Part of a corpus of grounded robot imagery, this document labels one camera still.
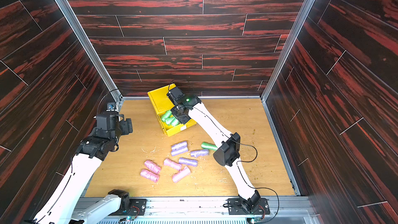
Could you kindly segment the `green roll bottom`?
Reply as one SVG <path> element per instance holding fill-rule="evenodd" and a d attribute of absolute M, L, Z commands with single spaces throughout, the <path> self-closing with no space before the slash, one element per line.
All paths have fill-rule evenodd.
<path fill-rule="evenodd" d="M 165 123 L 167 125 L 173 125 L 174 120 L 175 120 L 175 117 L 168 117 L 168 118 L 165 118 Z"/>

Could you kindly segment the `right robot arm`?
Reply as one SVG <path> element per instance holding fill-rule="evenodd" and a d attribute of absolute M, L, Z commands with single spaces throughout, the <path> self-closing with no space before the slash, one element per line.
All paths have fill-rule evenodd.
<path fill-rule="evenodd" d="M 172 115 L 185 123 L 193 119 L 210 136 L 217 150 L 213 153 L 215 161 L 225 167 L 232 177 L 240 198 L 241 208 L 252 214 L 261 200 L 258 190 L 248 178 L 240 159 L 240 135 L 224 128 L 207 110 L 194 94 L 169 92 L 167 97 L 173 103 Z"/>

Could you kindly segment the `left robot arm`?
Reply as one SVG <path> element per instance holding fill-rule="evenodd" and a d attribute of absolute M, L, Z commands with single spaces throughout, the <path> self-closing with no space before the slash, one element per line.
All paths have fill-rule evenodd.
<path fill-rule="evenodd" d="M 129 194 L 113 190 L 105 198 L 85 210 L 74 209 L 87 183 L 108 153 L 119 149 L 123 135 L 133 132 L 132 120 L 117 111 L 105 111 L 96 117 L 96 127 L 80 142 L 70 166 L 44 207 L 29 222 L 31 224 L 97 224 L 117 211 L 129 211 Z"/>

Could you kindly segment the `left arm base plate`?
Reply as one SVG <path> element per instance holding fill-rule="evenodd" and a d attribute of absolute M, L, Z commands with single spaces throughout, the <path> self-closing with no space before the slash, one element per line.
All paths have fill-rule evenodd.
<path fill-rule="evenodd" d="M 122 215 L 126 216 L 144 216 L 147 208 L 147 199 L 130 198 L 130 206 L 127 210 L 122 211 Z"/>

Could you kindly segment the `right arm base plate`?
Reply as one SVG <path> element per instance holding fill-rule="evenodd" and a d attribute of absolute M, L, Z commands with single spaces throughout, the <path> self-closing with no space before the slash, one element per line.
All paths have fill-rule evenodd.
<path fill-rule="evenodd" d="M 248 201 L 242 198 L 228 198 L 223 207 L 229 215 L 270 215 L 268 201 L 261 198 L 254 206 L 249 206 Z"/>

